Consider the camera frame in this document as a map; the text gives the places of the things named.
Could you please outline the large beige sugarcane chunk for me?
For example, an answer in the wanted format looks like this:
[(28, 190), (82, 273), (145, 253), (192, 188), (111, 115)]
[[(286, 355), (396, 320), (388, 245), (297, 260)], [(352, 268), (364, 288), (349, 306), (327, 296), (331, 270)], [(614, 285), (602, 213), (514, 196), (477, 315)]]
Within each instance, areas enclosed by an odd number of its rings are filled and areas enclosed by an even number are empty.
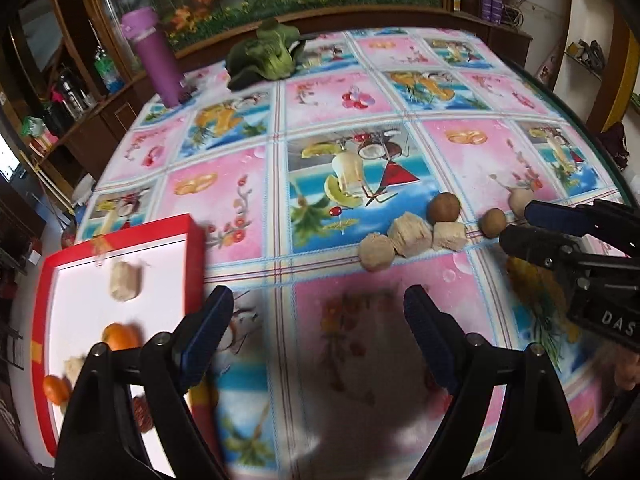
[(393, 264), (395, 255), (392, 241), (377, 232), (369, 233), (358, 246), (360, 264), (368, 272), (388, 269)]

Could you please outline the purple bottles pair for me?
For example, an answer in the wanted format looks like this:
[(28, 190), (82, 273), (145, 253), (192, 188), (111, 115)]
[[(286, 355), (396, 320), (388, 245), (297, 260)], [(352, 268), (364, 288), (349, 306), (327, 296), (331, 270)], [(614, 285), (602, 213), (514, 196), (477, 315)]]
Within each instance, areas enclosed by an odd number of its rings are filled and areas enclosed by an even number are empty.
[(489, 23), (500, 25), (503, 14), (503, 0), (480, 0), (480, 17)]

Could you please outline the brown round longan fruit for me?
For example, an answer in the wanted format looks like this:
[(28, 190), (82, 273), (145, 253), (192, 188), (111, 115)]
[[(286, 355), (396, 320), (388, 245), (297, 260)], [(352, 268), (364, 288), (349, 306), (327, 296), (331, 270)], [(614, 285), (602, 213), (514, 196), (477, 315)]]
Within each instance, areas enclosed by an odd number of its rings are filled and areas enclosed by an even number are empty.
[(483, 217), (480, 218), (480, 222), (478, 222), (480, 232), (483, 233), (484, 237), (490, 238), (491, 240), (497, 238), (506, 228), (507, 224), (506, 214), (499, 208), (489, 209), (483, 214)]

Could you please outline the red white tray box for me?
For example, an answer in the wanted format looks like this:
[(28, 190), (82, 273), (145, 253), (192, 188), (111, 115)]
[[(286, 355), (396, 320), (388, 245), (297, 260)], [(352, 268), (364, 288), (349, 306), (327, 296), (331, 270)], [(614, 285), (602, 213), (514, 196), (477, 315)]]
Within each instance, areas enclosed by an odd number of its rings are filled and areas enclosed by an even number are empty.
[(143, 223), (45, 258), (32, 314), (30, 376), (38, 427), (55, 455), (64, 415), (44, 394), (73, 358), (171, 332), (203, 299), (205, 236), (187, 214)]

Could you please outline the brown round kiwi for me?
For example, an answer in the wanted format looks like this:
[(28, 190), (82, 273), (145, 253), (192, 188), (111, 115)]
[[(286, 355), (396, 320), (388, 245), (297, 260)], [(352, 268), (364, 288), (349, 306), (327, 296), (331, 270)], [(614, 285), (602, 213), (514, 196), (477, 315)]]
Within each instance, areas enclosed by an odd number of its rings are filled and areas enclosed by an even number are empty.
[(456, 222), (460, 216), (460, 200), (452, 193), (442, 192), (434, 196), (426, 208), (427, 220), (434, 226), (438, 222)]

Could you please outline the green bok choy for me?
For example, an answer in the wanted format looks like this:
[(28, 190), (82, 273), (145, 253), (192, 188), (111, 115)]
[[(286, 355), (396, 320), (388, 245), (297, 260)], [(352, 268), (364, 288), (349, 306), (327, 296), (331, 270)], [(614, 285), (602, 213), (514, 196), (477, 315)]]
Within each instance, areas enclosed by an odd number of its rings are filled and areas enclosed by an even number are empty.
[(288, 78), (295, 73), (306, 42), (307, 37), (295, 26), (268, 18), (255, 30), (254, 37), (238, 42), (227, 54), (227, 88), (240, 91), (262, 81)]

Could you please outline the small beige cube chunk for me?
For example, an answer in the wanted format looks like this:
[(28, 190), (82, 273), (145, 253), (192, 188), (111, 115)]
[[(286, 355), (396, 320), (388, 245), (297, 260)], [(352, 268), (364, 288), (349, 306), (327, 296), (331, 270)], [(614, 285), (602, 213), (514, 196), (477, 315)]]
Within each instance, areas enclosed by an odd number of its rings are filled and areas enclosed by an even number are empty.
[(465, 248), (467, 241), (463, 223), (437, 222), (434, 224), (432, 243), (434, 250), (447, 249), (453, 252), (460, 252)]

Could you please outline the round pale sugarcane piece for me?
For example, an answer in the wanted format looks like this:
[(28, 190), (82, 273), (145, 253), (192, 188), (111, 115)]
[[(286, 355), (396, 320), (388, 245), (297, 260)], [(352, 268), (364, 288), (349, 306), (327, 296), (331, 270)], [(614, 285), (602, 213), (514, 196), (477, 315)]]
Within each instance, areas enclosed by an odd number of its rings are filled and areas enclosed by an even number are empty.
[(535, 198), (535, 194), (528, 188), (512, 188), (508, 205), (516, 218), (523, 218), (526, 206)]

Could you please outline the fruit pattern tablecloth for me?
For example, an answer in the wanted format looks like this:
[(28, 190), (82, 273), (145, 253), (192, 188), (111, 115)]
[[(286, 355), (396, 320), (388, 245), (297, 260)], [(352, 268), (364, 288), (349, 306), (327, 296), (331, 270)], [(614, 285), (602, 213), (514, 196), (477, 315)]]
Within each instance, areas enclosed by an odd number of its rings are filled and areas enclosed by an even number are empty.
[[(391, 479), (416, 464), (450, 397), (402, 315), (421, 284), (469, 332), (542, 344), (578, 437), (608, 404), (596, 338), (565, 321), (478, 222), (512, 188), (581, 205), (620, 181), (577, 125), (479, 39), (457, 30), (357, 29), (305, 47), (294, 76), (232, 92), (214, 64), (195, 98), (142, 108), (82, 218), (82, 240), (188, 214), (206, 232), (204, 285), (235, 314), (213, 367), (218, 444), (235, 479)], [(435, 195), (460, 200), (460, 252), (433, 247), (385, 270), (358, 258)]]

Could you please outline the purple thermos bottle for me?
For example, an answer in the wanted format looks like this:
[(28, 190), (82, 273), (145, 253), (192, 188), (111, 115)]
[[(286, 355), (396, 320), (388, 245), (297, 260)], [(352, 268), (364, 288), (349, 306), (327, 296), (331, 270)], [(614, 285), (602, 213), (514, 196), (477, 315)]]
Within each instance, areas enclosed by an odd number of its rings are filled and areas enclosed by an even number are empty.
[(152, 6), (124, 14), (120, 28), (134, 47), (163, 104), (174, 108), (189, 101), (191, 91), (184, 85), (183, 73)]

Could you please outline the dark red date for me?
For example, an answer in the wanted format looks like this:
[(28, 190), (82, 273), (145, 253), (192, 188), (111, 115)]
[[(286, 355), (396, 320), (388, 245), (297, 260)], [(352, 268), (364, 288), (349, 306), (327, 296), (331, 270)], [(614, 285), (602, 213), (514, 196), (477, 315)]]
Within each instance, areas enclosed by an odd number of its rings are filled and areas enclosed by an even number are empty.
[(134, 421), (137, 424), (138, 430), (142, 434), (149, 432), (154, 427), (154, 422), (149, 403), (144, 394), (142, 394), (142, 396), (135, 396), (132, 399), (132, 410), (134, 411)]

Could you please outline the orange tangerine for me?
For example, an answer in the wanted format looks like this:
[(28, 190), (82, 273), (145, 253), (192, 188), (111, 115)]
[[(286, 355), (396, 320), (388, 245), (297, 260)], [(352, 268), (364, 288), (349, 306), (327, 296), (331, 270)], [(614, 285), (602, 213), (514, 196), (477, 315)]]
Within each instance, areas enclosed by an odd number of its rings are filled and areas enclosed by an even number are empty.
[(107, 325), (102, 333), (102, 341), (112, 351), (128, 350), (141, 346), (138, 331), (129, 324), (112, 323)]
[(42, 391), (44, 396), (56, 406), (62, 406), (70, 400), (70, 386), (63, 379), (55, 375), (46, 375), (42, 381)]

